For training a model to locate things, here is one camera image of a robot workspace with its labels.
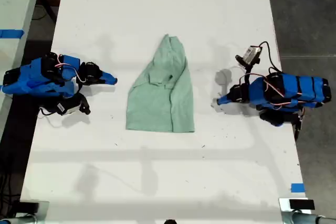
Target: green towel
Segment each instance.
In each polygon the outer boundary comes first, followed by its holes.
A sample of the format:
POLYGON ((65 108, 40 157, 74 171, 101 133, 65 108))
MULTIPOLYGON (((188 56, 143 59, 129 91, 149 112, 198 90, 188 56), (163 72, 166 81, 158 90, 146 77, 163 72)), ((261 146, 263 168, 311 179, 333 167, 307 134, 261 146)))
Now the green towel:
POLYGON ((128 96, 126 129, 194 132, 193 89, 184 48, 165 35, 128 96))

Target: black cable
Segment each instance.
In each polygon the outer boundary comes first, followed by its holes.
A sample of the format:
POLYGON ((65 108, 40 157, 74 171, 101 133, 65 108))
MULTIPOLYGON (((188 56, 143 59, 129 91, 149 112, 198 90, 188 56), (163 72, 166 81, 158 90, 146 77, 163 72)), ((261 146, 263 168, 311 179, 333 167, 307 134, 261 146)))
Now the black cable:
POLYGON ((6 171, 5 172, 5 179, 4 179, 4 182, 2 184, 1 192, 0 192, 0 214, 2 214, 2 210, 4 208, 4 189, 5 189, 7 177, 8 177, 8 174, 7 174, 7 171, 6 171))
POLYGON ((44 17, 47 16, 47 11, 45 10, 45 8, 43 6, 41 6, 41 7, 44 9, 44 14, 39 18, 32 18, 32 20, 41 20, 41 19, 43 19, 44 17))
POLYGON ((261 47, 263 44, 267 45, 268 48, 268 57, 269 57, 269 61, 271 62, 271 65, 273 66, 273 69, 276 70, 277 72, 282 73, 282 71, 280 71, 274 64, 271 58, 271 49, 269 48, 269 43, 267 41, 263 41, 262 43, 259 44, 259 47, 261 47))
POLYGON ((245 73, 245 76, 244 76, 244 81, 245 81, 245 83, 246 83, 247 85, 250 85, 250 81, 249 81, 249 79, 250 79, 250 74, 249 74, 249 73, 251 73, 251 70, 252 70, 251 67, 246 68, 246 73, 245 73))
POLYGON ((43 111, 42 108, 40 108, 40 111, 41 111, 42 115, 45 115, 45 116, 49 116, 49 115, 55 114, 55 112, 50 112, 49 114, 46 114, 46 113, 44 113, 44 111, 43 111))
POLYGON ((274 67, 269 67, 269 68, 268 68, 268 73, 269 73, 269 74, 271 74, 271 69, 277 71, 274 67))

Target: blue tape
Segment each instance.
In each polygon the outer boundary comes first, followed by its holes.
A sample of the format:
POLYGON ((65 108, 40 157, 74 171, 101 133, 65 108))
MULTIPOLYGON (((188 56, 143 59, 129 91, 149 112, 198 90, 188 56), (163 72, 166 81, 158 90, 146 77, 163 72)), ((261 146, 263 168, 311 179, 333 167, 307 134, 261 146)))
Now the blue tape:
POLYGON ((314 79, 314 88, 316 97, 314 102, 323 102, 324 101, 324 94, 323 94, 323 80, 320 77, 313 77, 314 79))
POLYGON ((21 39, 23 30, 0 29, 0 39, 21 39))
POLYGON ((292 193, 304 193, 306 190, 304 189, 305 185, 303 183, 292 183, 290 191, 292 193))
POLYGON ((300 76, 300 87, 302 95, 300 100, 311 101, 315 98, 315 93, 313 91, 313 82, 310 76, 300 76))
POLYGON ((291 74, 282 74, 282 79, 284 81, 285 87, 285 98, 292 98, 294 95, 298 93, 298 82, 296 76, 292 76, 291 74))

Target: concrete floor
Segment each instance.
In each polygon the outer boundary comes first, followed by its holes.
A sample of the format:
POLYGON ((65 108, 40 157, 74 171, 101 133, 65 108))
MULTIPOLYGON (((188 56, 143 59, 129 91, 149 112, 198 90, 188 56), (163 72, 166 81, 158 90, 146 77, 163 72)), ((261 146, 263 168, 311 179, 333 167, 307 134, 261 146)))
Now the concrete floor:
MULTIPOLYGON (((320 76, 336 90, 336 0, 271 0, 282 69, 320 76)), ((36 10, 35 17, 41 16, 36 10)), ((46 16, 33 20, 28 40, 51 41, 54 25, 46 16)), ((307 196, 316 213, 336 218, 336 108, 333 102, 308 110, 297 150, 307 196)))

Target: white table surface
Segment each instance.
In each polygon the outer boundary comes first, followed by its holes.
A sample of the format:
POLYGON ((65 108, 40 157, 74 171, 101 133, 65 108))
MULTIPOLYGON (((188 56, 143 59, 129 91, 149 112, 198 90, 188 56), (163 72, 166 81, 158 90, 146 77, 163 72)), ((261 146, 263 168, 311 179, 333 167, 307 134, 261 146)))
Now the white table surface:
MULTIPOLYGON (((0 39, 0 84, 5 72, 21 64, 36 0, 0 0, 0 29, 22 29, 21 39, 0 39)), ((0 135, 2 135, 12 100, 0 92, 0 135)))
MULTIPOLYGON (((39 116, 21 199, 49 201, 48 223, 282 223, 278 198, 305 196, 290 192, 302 182, 291 126, 210 106, 216 73, 236 84, 235 55, 264 40, 279 67, 269 0, 61 0, 53 51, 119 81, 83 88, 89 116, 39 116), (127 131, 128 91, 166 33, 185 47, 196 131, 127 131)), ((269 66, 265 50, 254 72, 269 66)))

